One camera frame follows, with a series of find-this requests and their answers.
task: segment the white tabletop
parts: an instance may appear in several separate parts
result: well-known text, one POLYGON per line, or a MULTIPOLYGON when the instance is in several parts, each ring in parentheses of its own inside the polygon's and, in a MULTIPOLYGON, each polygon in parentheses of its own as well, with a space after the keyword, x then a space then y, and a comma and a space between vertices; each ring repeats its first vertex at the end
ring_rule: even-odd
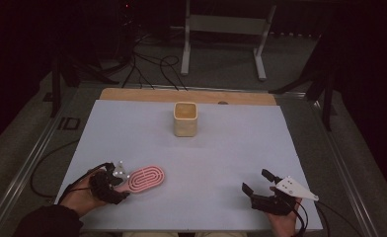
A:
MULTIPOLYGON (((174 103, 97 101, 64 178, 123 161, 127 173, 160 166, 162 185, 82 218, 84 229, 122 231, 259 231, 265 215, 251 209, 242 183, 271 196, 267 169, 308 188, 278 106, 198 104, 195 137, 173 134, 174 103)), ((304 200, 308 229, 322 229, 314 202, 304 200)))

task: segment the beige container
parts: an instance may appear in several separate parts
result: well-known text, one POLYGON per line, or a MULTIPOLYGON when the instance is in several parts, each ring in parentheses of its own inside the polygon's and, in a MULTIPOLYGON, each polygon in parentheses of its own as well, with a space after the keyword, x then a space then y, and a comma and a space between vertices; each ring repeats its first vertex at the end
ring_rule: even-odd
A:
POLYGON ((174 132, 176 136, 195 136, 197 128, 197 107, 192 102, 175 104, 174 132))

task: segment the gray carpet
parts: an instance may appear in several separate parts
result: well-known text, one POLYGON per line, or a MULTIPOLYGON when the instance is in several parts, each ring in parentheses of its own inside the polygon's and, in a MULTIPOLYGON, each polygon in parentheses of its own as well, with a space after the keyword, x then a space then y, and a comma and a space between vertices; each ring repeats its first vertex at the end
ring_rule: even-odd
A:
MULTIPOLYGON (((251 44, 246 43, 204 43, 196 41, 192 47, 191 68, 188 76, 180 76, 180 62, 175 65, 177 73, 172 68, 164 68, 165 75, 183 89, 183 84, 189 88, 208 88, 224 90, 267 91, 276 89, 298 78, 302 67, 315 45, 312 39, 270 37, 264 50, 263 61, 267 70, 268 81, 265 83, 257 79, 251 44)), ((163 58, 176 55, 182 58, 182 45, 179 40, 168 43, 140 44, 135 50, 139 53, 163 58)), ((113 62, 104 62, 105 66, 113 62)), ((138 72, 134 72, 128 81, 127 87, 148 88, 146 80, 156 88, 166 86, 171 88, 171 83, 163 76, 160 67, 140 58, 136 59, 138 72)), ((120 82, 126 78, 130 68, 124 68, 119 73, 111 76, 120 82)), ((17 118, 0 137, 0 202, 3 201, 7 187, 12 179, 32 153, 33 147, 39 142, 45 126, 52 122, 49 119, 50 103, 45 103, 42 98, 50 91, 50 75, 41 82, 39 93, 24 107, 17 118)), ((80 119, 82 122, 77 130, 56 130, 49 140, 43 155, 61 147, 64 144, 77 140, 89 116, 93 103, 99 98, 105 84, 86 78, 78 89, 63 88, 63 97, 70 96, 69 103, 64 103, 61 116, 64 118, 80 119)), ((305 92, 307 85, 296 88, 295 92, 305 92)), ((343 215, 359 232, 361 220, 355 212, 360 211, 354 206, 353 198, 348 194, 348 182, 354 182, 358 198, 364 204, 364 210, 372 218, 372 223, 377 231, 372 236, 387 236, 387 184, 382 178, 369 149, 363 141, 356 126, 352 122, 341 96, 334 95, 335 113, 331 117, 332 132, 326 132, 320 126, 317 110, 312 103, 292 96, 279 96, 276 101, 281 106, 290 130, 294 145, 301 165, 313 193, 321 201, 331 206, 343 215), (335 157, 338 151, 340 158, 348 167, 350 180, 341 178, 341 170, 335 157)), ((65 175, 68 164, 72 159, 76 143, 70 144, 50 154, 39 166, 35 175, 35 188, 47 195, 56 195, 65 175)), ((21 190, 17 199, 13 199, 12 208, 7 210, 0 221, 0 236, 10 236, 18 221, 29 211, 50 204, 52 198, 35 195, 29 183, 21 190)), ((333 212, 323 208, 329 221, 331 236, 357 236, 356 232, 333 212)), ((90 233, 87 236, 107 236, 105 233, 90 233)), ((249 236, 271 236, 271 233, 250 233, 249 236)), ((326 230, 307 233, 305 236, 327 236, 326 230)))

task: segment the person's left hand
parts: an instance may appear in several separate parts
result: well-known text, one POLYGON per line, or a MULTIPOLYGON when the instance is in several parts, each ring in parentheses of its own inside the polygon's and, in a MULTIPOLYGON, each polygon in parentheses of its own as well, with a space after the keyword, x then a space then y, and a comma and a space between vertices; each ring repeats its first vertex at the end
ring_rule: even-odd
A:
POLYGON ((106 205, 107 203, 105 201, 99 200, 97 197, 94 197, 90 190, 89 179, 98 172, 106 171, 103 169, 99 169, 85 177, 72 188, 72 190, 62 200, 60 205, 66 206, 76 211, 79 217, 84 216, 92 209, 106 205))

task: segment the table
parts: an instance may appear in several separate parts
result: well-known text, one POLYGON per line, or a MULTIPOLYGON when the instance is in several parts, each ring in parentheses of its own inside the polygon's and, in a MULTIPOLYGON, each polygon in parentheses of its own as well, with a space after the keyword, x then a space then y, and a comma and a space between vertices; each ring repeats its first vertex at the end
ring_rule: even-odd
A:
POLYGON ((187 0, 186 18, 185 18, 185 46, 182 57, 182 75, 188 75, 191 56, 191 31, 214 32, 214 33, 232 33, 244 35, 261 36, 261 43, 254 49, 256 69, 258 70, 259 80, 267 80, 264 64, 262 62, 262 51, 271 28, 276 6, 273 4, 267 16, 263 19, 252 18, 234 18, 222 16, 204 16, 191 14, 191 0, 187 0))
MULTIPOLYGON (((270 225, 261 212, 250 208, 249 198, 241 191, 243 182, 270 196, 271 183, 261 176, 266 168, 281 177, 291 175, 308 187, 272 95, 106 89, 100 99, 59 193, 88 168, 106 161, 122 160, 128 173, 159 165, 166 179, 160 187, 132 195, 119 205, 92 211, 82 218, 85 229, 260 231, 270 225), (177 101, 198 104, 195 137, 173 135, 177 101)), ((321 229, 314 202, 302 204, 309 214, 308 229, 321 229)))

